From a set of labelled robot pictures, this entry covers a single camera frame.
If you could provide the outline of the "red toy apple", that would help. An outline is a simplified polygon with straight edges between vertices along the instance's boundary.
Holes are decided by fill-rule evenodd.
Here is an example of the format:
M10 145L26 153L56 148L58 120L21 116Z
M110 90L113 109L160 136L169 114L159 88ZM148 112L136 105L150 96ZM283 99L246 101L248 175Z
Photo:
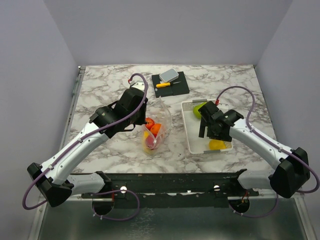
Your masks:
M146 145L147 148L149 148L149 149L154 149L157 141L156 141L156 139L155 139L153 136L149 135L149 136L145 139L144 143L145 143L145 145Z

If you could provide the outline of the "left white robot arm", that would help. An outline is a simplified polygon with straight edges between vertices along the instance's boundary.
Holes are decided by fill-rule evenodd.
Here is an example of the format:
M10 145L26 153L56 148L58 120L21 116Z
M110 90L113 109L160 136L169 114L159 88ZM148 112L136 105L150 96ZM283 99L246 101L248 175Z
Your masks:
M147 90L126 89L119 100L99 107L80 133L53 157L27 167L32 185L51 207L61 205L72 195L95 193L103 198L110 193L111 186L104 174L74 177L71 173L93 150L115 134L127 131L129 125L143 125L147 102Z

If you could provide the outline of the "orange toy fruit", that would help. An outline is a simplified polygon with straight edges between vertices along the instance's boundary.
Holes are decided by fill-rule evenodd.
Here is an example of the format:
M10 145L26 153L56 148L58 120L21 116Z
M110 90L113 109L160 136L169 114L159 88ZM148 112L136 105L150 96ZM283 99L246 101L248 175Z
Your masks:
M160 123L155 123L154 126L149 130L154 137L156 137L161 129L162 125Z

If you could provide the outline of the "yellow toy mango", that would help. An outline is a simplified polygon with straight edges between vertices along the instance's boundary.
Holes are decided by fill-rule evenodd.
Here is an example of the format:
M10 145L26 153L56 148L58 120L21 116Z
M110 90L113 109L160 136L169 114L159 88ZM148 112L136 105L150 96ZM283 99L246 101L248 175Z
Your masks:
M142 138L142 147L143 150L150 154L153 150L154 146L154 138L149 134L148 131L144 131L143 138Z

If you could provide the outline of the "green toy pear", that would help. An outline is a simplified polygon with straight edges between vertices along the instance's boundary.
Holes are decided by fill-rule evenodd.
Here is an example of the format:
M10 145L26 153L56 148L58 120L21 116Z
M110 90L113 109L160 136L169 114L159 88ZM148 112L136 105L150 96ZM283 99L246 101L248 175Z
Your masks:
M200 119L202 118L202 115L201 115L201 113L199 112L199 109L200 109L201 107L203 107L206 103L207 103L207 102L202 102L202 103L196 105L196 106L193 108L193 110L192 110L194 116L195 116L198 120L200 120Z

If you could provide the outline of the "clear zip top bag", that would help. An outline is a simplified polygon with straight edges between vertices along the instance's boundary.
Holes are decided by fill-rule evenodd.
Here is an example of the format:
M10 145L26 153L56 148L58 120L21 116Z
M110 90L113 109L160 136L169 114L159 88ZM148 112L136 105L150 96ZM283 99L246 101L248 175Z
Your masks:
M146 124L141 126L141 145L148 155L154 155L161 148L172 126L172 115L161 97L146 108Z

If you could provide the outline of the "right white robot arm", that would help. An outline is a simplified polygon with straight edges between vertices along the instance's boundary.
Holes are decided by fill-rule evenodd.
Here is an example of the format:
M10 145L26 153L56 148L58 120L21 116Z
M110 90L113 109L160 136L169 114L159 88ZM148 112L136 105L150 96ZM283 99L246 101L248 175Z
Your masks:
M221 111L209 101L199 108L201 115L198 136L214 140L240 141L269 165L269 170L245 170L230 182L229 189L240 196L249 189L268 189L283 198L291 198L310 179L308 155L298 147L293 150L247 123L243 115L231 109Z

